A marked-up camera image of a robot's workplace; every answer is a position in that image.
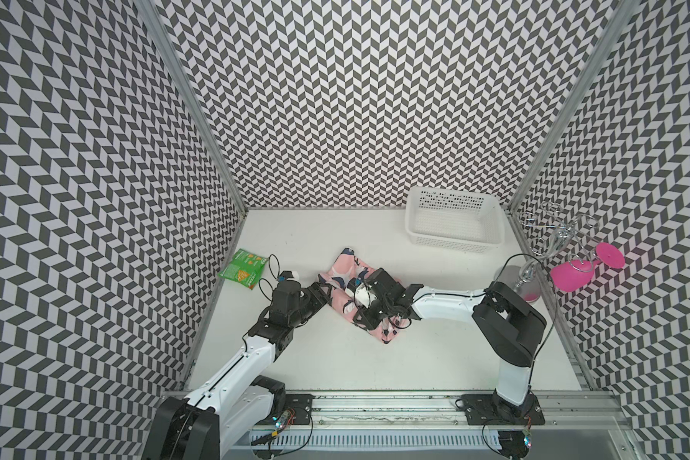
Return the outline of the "pink shark print shorts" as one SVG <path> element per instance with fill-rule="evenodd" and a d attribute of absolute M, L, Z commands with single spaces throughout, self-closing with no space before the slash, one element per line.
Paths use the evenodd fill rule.
<path fill-rule="evenodd" d="M 358 325 L 358 305 L 355 298 L 356 289 L 372 274 L 374 268 L 360 260 L 356 252 L 345 247 L 337 256 L 333 265 L 317 276 L 317 283 L 322 285 L 330 298 L 329 305 L 345 320 L 362 331 Z"/>

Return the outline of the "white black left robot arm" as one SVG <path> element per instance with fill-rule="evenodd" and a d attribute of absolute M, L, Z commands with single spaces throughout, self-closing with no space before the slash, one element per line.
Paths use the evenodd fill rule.
<path fill-rule="evenodd" d="M 294 331 L 331 302 L 332 288 L 308 287 L 281 277 L 270 304 L 243 335 L 243 347 L 218 372 L 182 398 L 159 406 L 143 448 L 143 459 L 222 459 L 258 423 L 272 424 L 268 444 L 301 413 L 287 405 L 286 385 L 263 375 L 293 340 Z"/>

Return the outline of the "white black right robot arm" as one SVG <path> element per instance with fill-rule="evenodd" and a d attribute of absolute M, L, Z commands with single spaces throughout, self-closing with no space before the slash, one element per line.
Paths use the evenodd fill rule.
<path fill-rule="evenodd" d="M 373 331 L 383 322 L 401 329 L 421 320 L 473 322 L 500 359 L 496 399 L 512 408 L 526 404 L 536 354 L 547 320 L 513 289 L 494 281 L 482 291 L 441 291 L 422 284 L 404 287 L 379 268 L 352 281 L 354 323 Z"/>

